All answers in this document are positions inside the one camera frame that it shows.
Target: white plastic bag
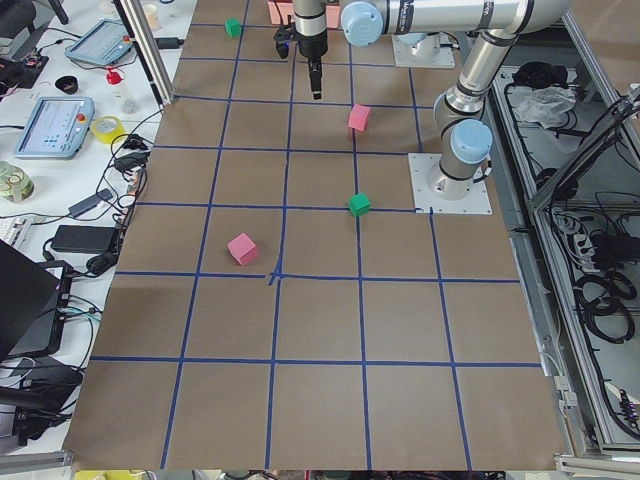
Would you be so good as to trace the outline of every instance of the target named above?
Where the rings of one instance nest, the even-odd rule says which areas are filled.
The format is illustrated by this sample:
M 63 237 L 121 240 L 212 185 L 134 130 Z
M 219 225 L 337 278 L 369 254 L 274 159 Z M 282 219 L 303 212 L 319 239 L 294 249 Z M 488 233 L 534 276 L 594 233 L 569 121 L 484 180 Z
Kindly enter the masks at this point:
M 573 109 L 576 96 L 573 90 L 549 87 L 527 95 L 514 113 L 522 122 L 539 123 L 543 128 L 559 127 L 566 123 L 566 112 Z

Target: black monitor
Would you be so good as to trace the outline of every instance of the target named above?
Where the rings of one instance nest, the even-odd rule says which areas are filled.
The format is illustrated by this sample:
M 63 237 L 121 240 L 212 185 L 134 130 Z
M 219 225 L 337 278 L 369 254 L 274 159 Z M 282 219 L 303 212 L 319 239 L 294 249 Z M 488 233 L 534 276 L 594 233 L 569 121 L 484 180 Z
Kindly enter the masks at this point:
M 48 307 L 47 312 L 59 284 L 54 275 L 0 241 L 0 361 L 39 318 L 57 309 Z

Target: clear plastic bottle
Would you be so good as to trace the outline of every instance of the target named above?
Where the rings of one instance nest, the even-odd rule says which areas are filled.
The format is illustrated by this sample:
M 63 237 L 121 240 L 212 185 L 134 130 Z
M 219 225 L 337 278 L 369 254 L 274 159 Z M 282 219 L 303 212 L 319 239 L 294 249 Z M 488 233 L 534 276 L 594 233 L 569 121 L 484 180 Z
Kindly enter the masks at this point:
M 107 67 L 107 83 L 111 85 L 116 103 L 120 106 L 122 113 L 131 114 L 138 111 L 138 104 L 115 67 Z
M 24 170 L 0 160 L 0 197 L 19 203 L 33 193 L 33 181 Z

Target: white mounting plate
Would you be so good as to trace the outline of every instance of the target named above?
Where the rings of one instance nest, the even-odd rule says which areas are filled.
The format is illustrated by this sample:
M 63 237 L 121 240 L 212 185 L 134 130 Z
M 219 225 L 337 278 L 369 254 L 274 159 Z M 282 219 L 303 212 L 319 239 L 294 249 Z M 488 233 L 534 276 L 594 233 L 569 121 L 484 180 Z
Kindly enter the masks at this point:
M 393 55 L 396 59 L 396 67 L 422 67 L 422 68 L 455 68 L 451 47 L 430 47 L 429 37 L 421 43 L 426 48 L 415 49 L 411 45 L 401 42 L 395 35 L 391 35 L 393 41 Z M 440 43 L 448 43 L 449 37 L 445 33 L 440 34 Z
M 427 186 L 427 174 L 440 161 L 440 154 L 410 153 L 409 171 L 413 188 L 413 204 L 418 213 L 453 213 L 458 215 L 491 215 L 491 202 L 484 182 L 474 183 L 461 200 L 445 200 Z

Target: tape roll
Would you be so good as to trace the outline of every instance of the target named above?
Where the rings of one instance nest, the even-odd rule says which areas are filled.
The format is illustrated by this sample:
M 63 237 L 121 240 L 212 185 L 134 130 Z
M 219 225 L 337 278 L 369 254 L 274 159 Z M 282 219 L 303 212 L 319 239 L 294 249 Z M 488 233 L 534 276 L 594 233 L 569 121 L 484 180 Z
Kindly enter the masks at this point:
M 91 133 L 102 143 L 111 144 L 114 140 L 124 140 L 127 133 L 118 117 L 100 117 L 91 122 Z

